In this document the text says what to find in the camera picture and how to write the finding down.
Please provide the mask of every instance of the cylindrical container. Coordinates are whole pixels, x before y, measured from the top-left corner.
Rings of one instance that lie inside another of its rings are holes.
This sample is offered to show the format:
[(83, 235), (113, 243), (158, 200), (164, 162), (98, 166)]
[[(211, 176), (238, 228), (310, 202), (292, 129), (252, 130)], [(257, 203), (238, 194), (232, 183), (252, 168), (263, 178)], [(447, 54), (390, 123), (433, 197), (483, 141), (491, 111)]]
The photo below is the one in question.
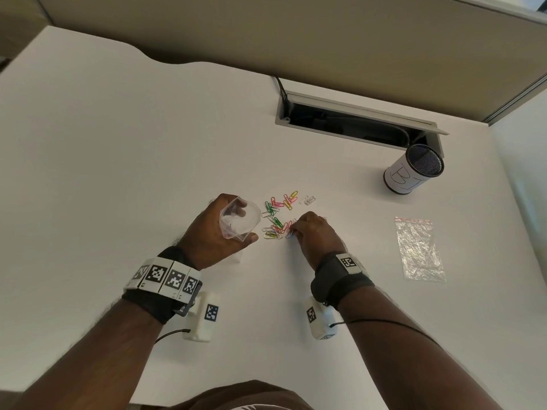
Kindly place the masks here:
[(444, 171), (441, 156), (430, 146), (414, 144), (395, 164), (384, 171), (383, 181), (397, 194), (408, 194)]

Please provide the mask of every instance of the clear plastic bag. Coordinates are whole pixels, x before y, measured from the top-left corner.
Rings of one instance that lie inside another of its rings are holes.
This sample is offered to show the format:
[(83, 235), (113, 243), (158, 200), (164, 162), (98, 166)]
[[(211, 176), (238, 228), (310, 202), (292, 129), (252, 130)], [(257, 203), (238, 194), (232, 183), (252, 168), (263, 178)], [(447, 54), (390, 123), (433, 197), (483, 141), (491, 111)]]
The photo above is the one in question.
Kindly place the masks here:
[(435, 247), (433, 223), (396, 217), (395, 226), (405, 277), (446, 283), (441, 258)]
[(236, 197), (221, 210), (219, 224), (226, 239), (244, 241), (260, 223), (260, 209), (253, 203)]

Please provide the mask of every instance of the brown shirt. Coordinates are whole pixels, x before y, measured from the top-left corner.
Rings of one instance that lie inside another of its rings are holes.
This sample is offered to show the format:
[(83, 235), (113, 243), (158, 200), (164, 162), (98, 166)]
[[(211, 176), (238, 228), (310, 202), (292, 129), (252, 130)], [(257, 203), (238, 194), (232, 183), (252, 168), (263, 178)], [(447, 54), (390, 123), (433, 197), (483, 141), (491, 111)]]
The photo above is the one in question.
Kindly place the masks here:
[(170, 410), (313, 410), (298, 394), (278, 386), (252, 380), (217, 387), (201, 393)]

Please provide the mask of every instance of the pile of paper clips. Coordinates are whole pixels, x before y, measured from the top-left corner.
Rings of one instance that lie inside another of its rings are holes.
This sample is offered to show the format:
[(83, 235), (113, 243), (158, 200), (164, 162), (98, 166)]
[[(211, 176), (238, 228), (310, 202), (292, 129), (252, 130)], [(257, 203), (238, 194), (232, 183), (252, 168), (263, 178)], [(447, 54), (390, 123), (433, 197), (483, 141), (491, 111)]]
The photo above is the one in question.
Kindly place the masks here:
[[(298, 191), (293, 191), (290, 196), (284, 195), (283, 203), (280, 203), (276, 201), (275, 197), (271, 198), (271, 202), (264, 202), (264, 205), (266, 206), (266, 211), (262, 213), (263, 218), (267, 218), (270, 220), (273, 224), (270, 227), (264, 227), (262, 231), (264, 232), (264, 238), (265, 239), (282, 239), (283, 235), (286, 233), (285, 239), (290, 239), (293, 235), (291, 232), (291, 225), (295, 223), (297, 220), (292, 219), (286, 223), (282, 223), (279, 221), (279, 219), (276, 217), (276, 214), (279, 213), (279, 209), (281, 207), (286, 207), (289, 210), (293, 209), (293, 204), (298, 200), (297, 197)], [(304, 203), (305, 205), (309, 206), (311, 203), (315, 201), (315, 197), (309, 197), (306, 196), (303, 199), (301, 199), (300, 204)]]

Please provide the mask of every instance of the right hand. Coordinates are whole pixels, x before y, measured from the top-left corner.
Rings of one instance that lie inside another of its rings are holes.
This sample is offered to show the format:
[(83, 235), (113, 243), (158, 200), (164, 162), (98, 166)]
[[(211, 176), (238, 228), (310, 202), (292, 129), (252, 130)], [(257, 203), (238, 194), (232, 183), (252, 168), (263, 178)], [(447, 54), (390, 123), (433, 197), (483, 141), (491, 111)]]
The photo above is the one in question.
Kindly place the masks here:
[(307, 212), (293, 225), (291, 230), (297, 237), (306, 260), (313, 270), (321, 258), (327, 253), (345, 253), (346, 248), (342, 239), (322, 217), (314, 212)]

